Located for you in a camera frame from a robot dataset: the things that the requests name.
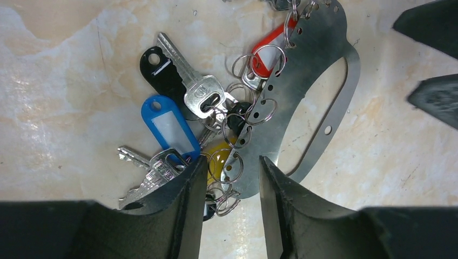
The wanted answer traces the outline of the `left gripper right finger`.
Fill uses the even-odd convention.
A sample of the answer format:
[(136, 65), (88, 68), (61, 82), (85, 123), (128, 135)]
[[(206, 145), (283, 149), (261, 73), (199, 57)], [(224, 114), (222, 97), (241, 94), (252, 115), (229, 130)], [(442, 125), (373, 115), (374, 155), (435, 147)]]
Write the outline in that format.
[(268, 258), (457, 258), (456, 207), (351, 210), (259, 160)]

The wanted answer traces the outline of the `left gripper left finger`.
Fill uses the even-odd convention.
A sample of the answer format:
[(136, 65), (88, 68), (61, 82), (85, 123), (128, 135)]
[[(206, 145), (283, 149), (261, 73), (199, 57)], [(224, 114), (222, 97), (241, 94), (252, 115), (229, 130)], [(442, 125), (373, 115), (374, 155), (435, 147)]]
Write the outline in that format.
[(1, 203), (1, 258), (197, 258), (207, 159), (126, 209), (97, 201)]

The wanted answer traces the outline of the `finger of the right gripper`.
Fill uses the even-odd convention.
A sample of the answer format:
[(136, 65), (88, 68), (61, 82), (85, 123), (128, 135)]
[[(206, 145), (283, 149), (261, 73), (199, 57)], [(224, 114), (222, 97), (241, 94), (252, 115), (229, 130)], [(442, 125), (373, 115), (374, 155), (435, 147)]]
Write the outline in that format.
[(432, 1), (404, 11), (393, 29), (457, 58), (457, 1)]
[(457, 129), (457, 74), (421, 81), (407, 101)]

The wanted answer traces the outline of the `metal key holder plate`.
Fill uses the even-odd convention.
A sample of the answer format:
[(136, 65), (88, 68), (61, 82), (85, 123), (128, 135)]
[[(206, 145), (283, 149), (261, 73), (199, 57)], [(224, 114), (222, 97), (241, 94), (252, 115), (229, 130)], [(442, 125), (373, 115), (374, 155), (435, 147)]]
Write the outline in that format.
[(347, 39), (347, 18), (338, 1), (308, 4), (290, 36), (287, 62), (271, 75), (242, 129), (238, 144), (225, 163), (222, 177), (232, 180), (239, 199), (259, 192), (260, 156), (277, 162), (287, 127), (315, 81), (335, 62), (344, 59), (346, 80), (326, 111), (300, 161), (289, 177), (302, 181), (318, 162), (345, 116), (358, 85), (360, 57)]

